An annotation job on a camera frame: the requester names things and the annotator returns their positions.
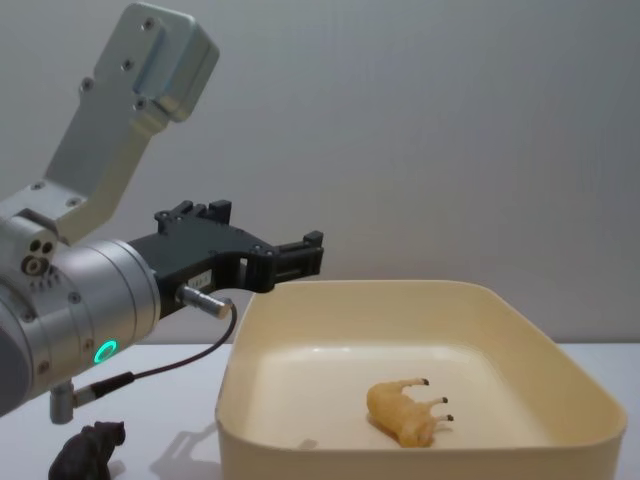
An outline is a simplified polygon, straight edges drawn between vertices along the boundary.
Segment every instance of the animal figurine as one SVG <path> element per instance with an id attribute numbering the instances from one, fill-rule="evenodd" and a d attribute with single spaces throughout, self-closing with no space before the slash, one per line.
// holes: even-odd
<path id="1" fill-rule="evenodd" d="M 49 480 L 111 480 L 107 465 L 125 437 L 124 422 L 83 427 L 64 444 L 49 469 Z"/>
<path id="2" fill-rule="evenodd" d="M 402 393 L 406 387 L 429 385 L 426 378 L 378 383 L 367 392 L 367 408 L 379 426 L 396 437 L 403 448 L 430 447 L 435 427 L 440 422 L 452 422 L 452 415 L 434 417 L 431 409 L 449 403 L 447 397 L 431 402 L 416 402 Z"/>

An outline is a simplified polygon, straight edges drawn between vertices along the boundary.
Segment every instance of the gray wall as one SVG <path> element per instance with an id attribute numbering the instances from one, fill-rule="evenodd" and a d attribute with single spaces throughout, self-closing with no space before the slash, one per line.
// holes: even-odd
<path id="1" fill-rule="evenodd" d="M 126 4 L 2 2 L 3 196 L 44 169 Z M 272 242 L 323 230 L 322 278 L 478 282 L 557 340 L 640 340 L 640 2 L 160 4 L 221 60 L 91 238 L 227 198 Z M 153 340 L 219 332 L 184 312 Z"/>

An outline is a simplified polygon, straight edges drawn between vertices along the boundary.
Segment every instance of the dark brown toy animal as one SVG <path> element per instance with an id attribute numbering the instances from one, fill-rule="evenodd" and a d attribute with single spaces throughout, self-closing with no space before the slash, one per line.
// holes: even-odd
<path id="1" fill-rule="evenodd" d="M 109 459 L 124 443 L 124 422 L 96 422 L 71 437 L 49 469 L 49 480 L 111 480 Z"/>

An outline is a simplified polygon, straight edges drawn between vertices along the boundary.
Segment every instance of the bolt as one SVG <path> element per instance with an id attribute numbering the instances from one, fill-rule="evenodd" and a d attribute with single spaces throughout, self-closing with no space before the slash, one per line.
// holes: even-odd
<path id="1" fill-rule="evenodd" d="M 71 292 L 69 294 L 69 302 L 73 304 L 78 304 L 82 301 L 82 297 L 78 292 Z"/>
<path id="2" fill-rule="evenodd" d="M 156 22 L 153 20 L 153 18 L 149 17 L 142 24 L 142 30 L 151 30 L 155 24 Z"/>
<path id="3" fill-rule="evenodd" d="M 37 275 L 42 269 L 42 263 L 35 257 L 29 255 L 22 261 L 22 271 L 27 275 Z"/>
<path id="4" fill-rule="evenodd" d="M 133 60 L 131 60 L 130 58 L 127 58 L 124 62 L 122 62 L 122 71 L 123 72 L 128 72 L 129 70 L 131 70 L 133 68 Z"/>
<path id="5" fill-rule="evenodd" d="M 93 78 L 89 78 L 89 77 L 85 77 L 82 79 L 82 82 L 80 82 L 80 92 L 88 92 L 89 90 L 91 90 L 93 88 Z"/>
<path id="6" fill-rule="evenodd" d="M 138 101 L 133 105 L 135 110 L 144 110 L 144 107 L 147 106 L 147 101 L 144 98 L 139 98 Z"/>
<path id="7" fill-rule="evenodd" d="M 49 362 L 47 362 L 46 360 L 41 362 L 40 365 L 38 365 L 38 375 L 42 375 L 43 373 L 46 373 L 49 370 Z"/>

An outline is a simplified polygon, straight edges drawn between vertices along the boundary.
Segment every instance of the toy cow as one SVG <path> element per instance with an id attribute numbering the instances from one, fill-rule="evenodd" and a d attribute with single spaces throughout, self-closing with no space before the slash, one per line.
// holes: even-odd
<path id="1" fill-rule="evenodd" d="M 378 383 L 367 392 L 367 408 L 372 419 L 393 433 L 404 448 L 429 447 L 435 427 L 440 422 L 452 422 L 452 415 L 434 417 L 431 409 L 448 403 L 446 397 L 431 402 L 416 402 L 402 393 L 405 387 L 429 385 L 425 378 Z"/>

